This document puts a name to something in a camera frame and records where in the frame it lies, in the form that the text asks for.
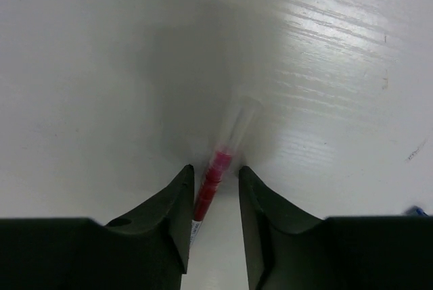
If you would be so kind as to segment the blue gel pen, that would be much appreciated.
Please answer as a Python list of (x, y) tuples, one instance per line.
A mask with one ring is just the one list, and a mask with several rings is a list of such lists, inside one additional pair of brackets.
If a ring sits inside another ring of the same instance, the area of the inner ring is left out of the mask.
[(412, 206), (405, 211), (406, 216), (428, 216), (428, 214), (419, 206)]

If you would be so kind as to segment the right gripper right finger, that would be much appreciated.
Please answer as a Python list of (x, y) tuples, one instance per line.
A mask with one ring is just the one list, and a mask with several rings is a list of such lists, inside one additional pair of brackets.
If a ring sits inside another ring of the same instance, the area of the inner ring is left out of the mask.
[(431, 289), (432, 218), (316, 218), (249, 167), (239, 196), (251, 289)]

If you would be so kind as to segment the dark red gel pen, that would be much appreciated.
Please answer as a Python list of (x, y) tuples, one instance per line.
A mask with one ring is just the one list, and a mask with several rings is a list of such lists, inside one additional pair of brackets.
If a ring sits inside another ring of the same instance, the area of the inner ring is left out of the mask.
[(241, 144), (260, 107), (259, 99), (242, 96), (229, 108), (194, 201), (190, 245), (193, 244), (199, 233), (219, 185), (238, 155)]

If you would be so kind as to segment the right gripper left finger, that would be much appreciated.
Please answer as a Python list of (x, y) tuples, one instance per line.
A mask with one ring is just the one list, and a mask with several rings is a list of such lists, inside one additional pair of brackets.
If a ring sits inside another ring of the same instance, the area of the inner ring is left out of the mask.
[(194, 169), (105, 225), (90, 218), (1, 221), (2, 289), (179, 289), (187, 272)]

